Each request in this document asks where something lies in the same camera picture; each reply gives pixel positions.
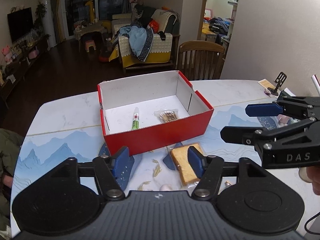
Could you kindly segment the person's right hand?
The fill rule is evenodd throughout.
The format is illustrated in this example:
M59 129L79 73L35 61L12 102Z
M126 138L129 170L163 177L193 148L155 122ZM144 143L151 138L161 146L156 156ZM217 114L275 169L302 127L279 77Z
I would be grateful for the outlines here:
M306 168L307 176L311 180L313 192L320 195L320 167L312 166Z

